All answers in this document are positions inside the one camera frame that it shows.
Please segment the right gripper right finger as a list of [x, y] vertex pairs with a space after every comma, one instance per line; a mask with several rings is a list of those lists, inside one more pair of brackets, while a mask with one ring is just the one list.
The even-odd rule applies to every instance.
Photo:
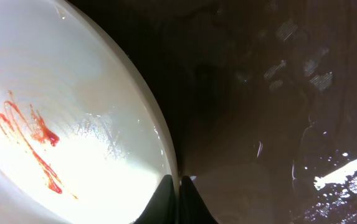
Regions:
[[217, 224], [189, 176], [179, 187], [179, 224]]

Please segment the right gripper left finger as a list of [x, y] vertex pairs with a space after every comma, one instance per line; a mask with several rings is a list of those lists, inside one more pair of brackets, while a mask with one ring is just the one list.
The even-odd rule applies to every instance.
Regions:
[[165, 175], [134, 224], [175, 224], [176, 195], [173, 178]]

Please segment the white plate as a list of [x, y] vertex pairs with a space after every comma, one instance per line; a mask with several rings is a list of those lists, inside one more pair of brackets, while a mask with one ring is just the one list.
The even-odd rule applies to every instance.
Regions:
[[0, 0], [0, 223], [134, 223], [173, 143], [143, 77], [67, 1]]

